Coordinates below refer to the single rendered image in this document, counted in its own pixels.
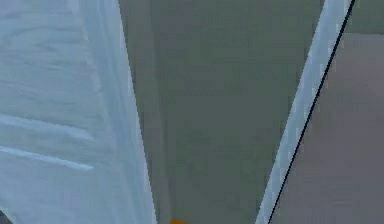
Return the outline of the white room door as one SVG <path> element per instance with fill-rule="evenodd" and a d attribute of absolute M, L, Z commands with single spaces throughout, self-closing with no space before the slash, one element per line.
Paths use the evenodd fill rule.
<path fill-rule="evenodd" d="M 157 224 L 118 0 L 0 0 L 0 211 Z"/>

